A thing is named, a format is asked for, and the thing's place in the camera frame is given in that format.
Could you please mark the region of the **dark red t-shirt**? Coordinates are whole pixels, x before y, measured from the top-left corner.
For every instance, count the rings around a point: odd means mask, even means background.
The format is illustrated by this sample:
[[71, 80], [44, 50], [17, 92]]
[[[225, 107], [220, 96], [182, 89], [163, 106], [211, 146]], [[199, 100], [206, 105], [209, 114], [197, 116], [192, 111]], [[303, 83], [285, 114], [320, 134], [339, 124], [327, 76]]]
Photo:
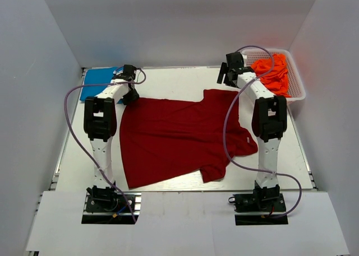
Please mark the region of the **dark red t-shirt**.
[[199, 102], [140, 98], [119, 127], [123, 169], [130, 189], [200, 171], [205, 183], [225, 176], [229, 159], [257, 153], [239, 123], [236, 92], [204, 90]]

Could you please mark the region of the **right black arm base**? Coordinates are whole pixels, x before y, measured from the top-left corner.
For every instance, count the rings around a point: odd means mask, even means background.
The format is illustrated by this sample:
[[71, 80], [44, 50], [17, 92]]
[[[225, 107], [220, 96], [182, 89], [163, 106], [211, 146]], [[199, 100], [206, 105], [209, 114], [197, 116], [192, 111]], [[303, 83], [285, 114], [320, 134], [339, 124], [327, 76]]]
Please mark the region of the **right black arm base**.
[[254, 194], [234, 194], [228, 198], [229, 204], [234, 205], [234, 219], [236, 226], [266, 226], [287, 225], [287, 215], [277, 218], [286, 213], [286, 204], [283, 194], [276, 199], [259, 201]]

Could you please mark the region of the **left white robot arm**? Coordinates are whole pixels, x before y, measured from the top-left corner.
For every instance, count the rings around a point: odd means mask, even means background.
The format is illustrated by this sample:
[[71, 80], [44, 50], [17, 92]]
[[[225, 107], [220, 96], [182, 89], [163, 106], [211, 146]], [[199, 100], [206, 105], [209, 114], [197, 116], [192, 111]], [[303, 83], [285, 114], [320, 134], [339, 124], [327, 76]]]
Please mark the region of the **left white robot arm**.
[[115, 183], [111, 146], [117, 130], [116, 103], [128, 105], [139, 99], [135, 89], [137, 68], [125, 64], [99, 94], [85, 99], [84, 131], [90, 140], [94, 164], [94, 185], [107, 188]]

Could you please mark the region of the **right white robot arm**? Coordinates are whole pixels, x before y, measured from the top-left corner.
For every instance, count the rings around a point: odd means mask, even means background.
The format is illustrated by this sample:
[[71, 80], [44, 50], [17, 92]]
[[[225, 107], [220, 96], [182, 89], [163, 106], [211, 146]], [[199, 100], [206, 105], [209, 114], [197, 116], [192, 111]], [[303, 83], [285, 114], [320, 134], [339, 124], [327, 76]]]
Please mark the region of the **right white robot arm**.
[[259, 193], [253, 196], [253, 203], [257, 209], [267, 210], [274, 203], [272, 194], [279, 194], [278, 148], [287, 130], [287, 100], [284, 96], [275, 95], [261, 83], [239, 51], [226, 55], [217, 83], [239, 88], [254, 104], [251, 126], [257, 138], [258, 167], [241, 168], [257, 172], [255, 189]]

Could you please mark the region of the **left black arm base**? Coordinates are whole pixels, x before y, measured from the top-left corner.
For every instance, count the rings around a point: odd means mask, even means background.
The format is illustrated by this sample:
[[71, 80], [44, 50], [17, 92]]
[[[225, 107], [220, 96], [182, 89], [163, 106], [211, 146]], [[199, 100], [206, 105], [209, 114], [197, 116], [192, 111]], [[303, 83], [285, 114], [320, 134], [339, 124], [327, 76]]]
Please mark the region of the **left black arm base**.
[[134, 225], [135, 221], [128, 206], [131, 206], [137, 220], [140, 214], [141, 194], [126, 194], [126, 197], [128, 201], [118, 194], [114, 200], [108, 202], [95, 199], [88, 193], [81, 223], [83, 225]]

